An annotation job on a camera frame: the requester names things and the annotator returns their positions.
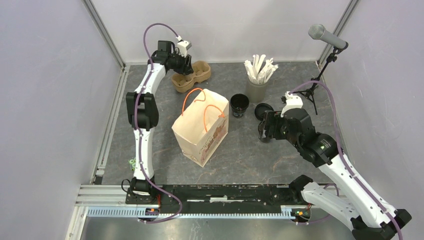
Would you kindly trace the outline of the brown paper bag orange handles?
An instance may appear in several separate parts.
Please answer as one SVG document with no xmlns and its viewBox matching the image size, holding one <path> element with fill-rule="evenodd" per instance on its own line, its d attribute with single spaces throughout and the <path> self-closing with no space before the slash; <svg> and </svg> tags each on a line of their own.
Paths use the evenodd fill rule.
<svg viewBox="0 0 424 240">
<path fill-rule="evenodd" d="M 194 88 L 171 127 L 183 155 L 202 168 L 229 132 L 229 107 L 226 97 Z"/>
</svg>

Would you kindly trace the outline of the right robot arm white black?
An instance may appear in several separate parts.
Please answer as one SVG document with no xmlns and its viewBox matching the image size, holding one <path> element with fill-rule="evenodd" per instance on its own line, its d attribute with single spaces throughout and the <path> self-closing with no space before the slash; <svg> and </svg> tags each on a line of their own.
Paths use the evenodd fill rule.
<svg viewBox="0 0 424 240">
<path fill-rule="evenodd" d="M 401 229 L 412 216 L 406 209 L 396 209 L 362 178 L 348 156 L 330 135 L 317 132 L 305 109 L 266 110 L 258 125 L 259 139 L 288 141 L 300 156 L 329 177 L 346 198 L 328 192 L 306 175 L 289 184 L 289 199 L 326 211 L 351 232 L 356 240 L 390 240 L 402 238 Z"/>
</svg>

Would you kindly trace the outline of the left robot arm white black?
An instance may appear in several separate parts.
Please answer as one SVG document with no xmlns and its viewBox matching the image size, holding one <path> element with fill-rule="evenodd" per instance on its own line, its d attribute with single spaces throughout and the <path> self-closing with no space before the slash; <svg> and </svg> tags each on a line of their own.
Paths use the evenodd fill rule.
<svg viewBox="0 0 424 240">
<path fill-rule="evenodd" d="M 180 39 L 177 43 L 160 40 L 157 50 L 147 62 L 146 74 L 139 86 L 125 96 L 128 121 L 133 128 L 136 154 L 133 178 L 128 195 L 139 197 L 145 204 L 153 203 L 158 194 L 154 184 L 152 163 L 152 144 L 155 127 L 159 123 L 159 110 L 155 93 L 169 70 L 178 74 L 192 74 L 191 55 L 188 50 L 192 44 Z"/>
</svg>

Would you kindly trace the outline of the black coffee cup white lettering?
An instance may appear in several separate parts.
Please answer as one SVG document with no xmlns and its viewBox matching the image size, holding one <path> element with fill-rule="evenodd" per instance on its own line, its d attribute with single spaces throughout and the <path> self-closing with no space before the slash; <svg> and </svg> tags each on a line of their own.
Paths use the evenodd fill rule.
<svg viewBox="0 0 424 240">
<path fill-rule="evenodd" d="M 247 108 L 249 107 L 250 101 L 246 95 L 237 93 L 230 98 L 229 104 L 232 115 L 235 118 L 241 118 L 244 116 Z"/>
</svg>

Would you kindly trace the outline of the cardboard two-cup carrier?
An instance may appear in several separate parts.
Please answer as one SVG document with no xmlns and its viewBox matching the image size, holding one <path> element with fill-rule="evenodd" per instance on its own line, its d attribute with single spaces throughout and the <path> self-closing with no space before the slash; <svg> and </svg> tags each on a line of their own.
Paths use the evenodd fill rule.
<svg viewBox="0 0 424 240">
<path fill-rule="evenodd" d="M 211 75 L 211 67 L 206 61 L 196 61 L 192 64 L 193 73 L 182 75 L 175 73 L 171 77 L 171 82 L 175 90 L 179 93 L 185 93 L 190 90 L 194 84 L 208 80 Z"/>
</svg>

